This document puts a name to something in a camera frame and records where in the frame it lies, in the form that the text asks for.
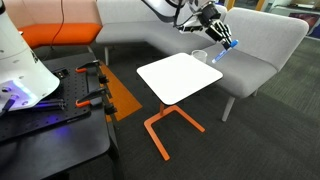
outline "metal leg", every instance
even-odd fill
[[[229,116],[229,113],[230,113],[230,110],[231,110],[231,108],[232,108],[232,105],[233,105],[235,99],[236,99],[236,98],[234,98],[234,97],[232,97],[232,96],[229,97],[228,103],[227,103],[227,105],[226,105],[226,109],[224,110],[224,113],[223,113],[223,116],[222,116],[222,121],[223,121],[223,122],[226,122],[226,121],[227,121],[228,116]]]
[[[124,180],[124,174],[122,171],[122,163],[120,161],[120,153],[116,141],[116,132],[114,129],[114,125],[111,122],[107,123],[107,127],[109,129],[109,138],[110,138],[110,148],[108,150],[108,155],[112,160],[112,173],[114,179],[116,180]]]
[[[258,94],[258,89],[257,89],[257,90],[255,90],[255,91],[252,93],[252,96],[253,96],[253,97],[256,97],[256,96],[257,96],[257,94]]]
[[[179,108],[177,105],[169,106],[164,109],[164,104],[160,104],[160,112],[151,118],[147,119],[144,122],[144,126],[146,127],[149,135],[151,136],[153,142],[157,146],[158,150],[160,151],[160,154],[162,155],[163,159],[165,161],[168,161],[170,159],[170,156],[167,152],[167,150],[164,148],[163,144],[161,143],[160,139],[158,138],[157,134],[154,132],[152,128],[152,124],[159,121],[164,116],[170,114],[172,111],[178,112],[181,116],[183,116],[189,123],[191,123],[195,128],[197,128],[200,132],[204,132],[205,129],[192,117],[190,117],[186,112],[184,112],[181,108]]]
[[[109,49],[108,47],[104,47],[104,58],[106,60],[106,65],[109,65]]]
[[[92,50],[91,46],[88,45],[87,48],[88,48],[89,52],[93,53],[93,50]]]

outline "clear plastic cup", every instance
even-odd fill
[[[199,61],[206,63],[208,54],[203,50],[194,50],[191,53],[191,56],[198,59]]]

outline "white robot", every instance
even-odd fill
[[[206,29],[225,49],[230,47],[230,30],[219,18],[210,0],[142,0],[164,22],[173,22],[180,32]],[[177,25],[181,7],[188,4],[193,19]],[[7,111],[36,105],[57,89],[59,79],[33,53],[6,13],[0,0],[0,117]]]
[[[13,25],[0,0],[0,111],[30,108],[58,86]]]

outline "black table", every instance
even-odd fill
[[[68,68],[93,60],[95,56],[86,53],[48,60],[44,64]],[[88,69],[88,86],[89,91],[99,87],[95,68]],[[110,136],[110,127],[106,125],[101,98],[91,102],[91,115],[85,119],[48,127],[0,144],[0,179],[43,179],[105,153],[116,160],[118,150],[115,139]]]

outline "gray sofa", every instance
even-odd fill
[[[98,0],[98,10],[103,28],[96,42],[105,45],[106,64],[109,64],[110,45],[146,42],[167,55],[180,52],[190,54],[195,49],[209,47],[215,42],[205,32],[181,34],[172,24],[159,20],[141,0]],[[227,12],[217,6],[221,20]],[[188,6],[181,9],[178,24],[191,15]]]

